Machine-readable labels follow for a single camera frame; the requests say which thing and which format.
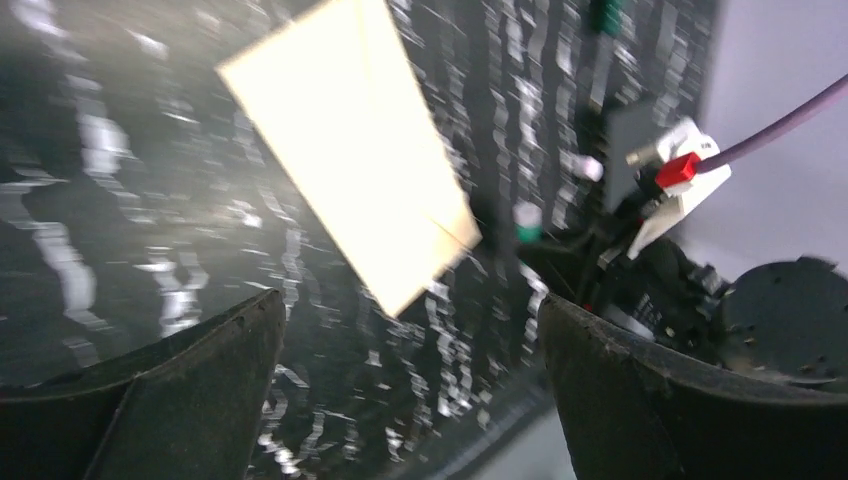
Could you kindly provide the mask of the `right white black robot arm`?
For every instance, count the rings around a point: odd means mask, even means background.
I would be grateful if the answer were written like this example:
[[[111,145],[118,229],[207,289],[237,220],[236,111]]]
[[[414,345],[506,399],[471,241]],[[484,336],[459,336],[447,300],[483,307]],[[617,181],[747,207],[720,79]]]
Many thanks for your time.
[[[518,249],[549,290],[648,341],[775,383],[847,387],[847,278],[819,257],[734,280],[661,237],[629,257],[634,227],[547,233]]]

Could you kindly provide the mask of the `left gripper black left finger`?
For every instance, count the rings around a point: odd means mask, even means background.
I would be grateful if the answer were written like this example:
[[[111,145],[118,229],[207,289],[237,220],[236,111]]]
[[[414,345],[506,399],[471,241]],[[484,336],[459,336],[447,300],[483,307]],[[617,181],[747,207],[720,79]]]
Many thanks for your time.
[[[5,479],[241,479],[286,322],[273,289],[123,356],[1,390]]]

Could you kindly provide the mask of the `cream paper envelope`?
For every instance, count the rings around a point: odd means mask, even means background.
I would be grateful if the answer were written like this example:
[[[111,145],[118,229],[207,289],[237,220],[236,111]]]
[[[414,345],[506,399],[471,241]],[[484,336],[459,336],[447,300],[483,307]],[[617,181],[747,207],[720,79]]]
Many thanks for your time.
[[[387,316],[479,242],[384,2],[323,2],[218,72]]]

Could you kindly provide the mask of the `white glue stick cap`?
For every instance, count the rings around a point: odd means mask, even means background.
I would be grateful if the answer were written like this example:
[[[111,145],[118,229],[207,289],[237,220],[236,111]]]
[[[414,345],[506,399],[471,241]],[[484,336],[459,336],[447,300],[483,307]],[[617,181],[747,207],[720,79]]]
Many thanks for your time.
[[[591,182],[599,182],[604,176],[604,165],[592,156],[574,155],[572,167],[578,177]]]

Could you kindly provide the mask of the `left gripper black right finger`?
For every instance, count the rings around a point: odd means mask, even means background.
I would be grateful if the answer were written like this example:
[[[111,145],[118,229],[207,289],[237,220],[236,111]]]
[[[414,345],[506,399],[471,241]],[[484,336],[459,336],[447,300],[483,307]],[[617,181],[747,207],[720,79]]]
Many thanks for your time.
[[[539,338],[581,479],[843,479],[847,398],[690,358],[556,296]]]

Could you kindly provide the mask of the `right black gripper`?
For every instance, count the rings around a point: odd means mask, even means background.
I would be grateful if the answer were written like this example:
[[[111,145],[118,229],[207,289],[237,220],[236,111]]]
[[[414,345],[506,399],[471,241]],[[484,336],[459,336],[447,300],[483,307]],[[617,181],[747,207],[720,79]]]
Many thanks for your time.
[[[668,238],[634,259],[627,241],[554,230],[519,244],[516,253],[553,294],[646,340],[690,357],[717,358],[725,327],[716,312],[729,282]]]

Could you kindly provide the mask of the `green white glue stick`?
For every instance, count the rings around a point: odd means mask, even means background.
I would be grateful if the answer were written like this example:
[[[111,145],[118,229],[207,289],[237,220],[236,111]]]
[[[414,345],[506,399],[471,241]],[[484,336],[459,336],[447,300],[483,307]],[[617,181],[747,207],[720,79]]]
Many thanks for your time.
[[[513,209],[516,236],[521,243],[530,243],[541,238],[543,232],[543,211],[529,201],[517,203]]]

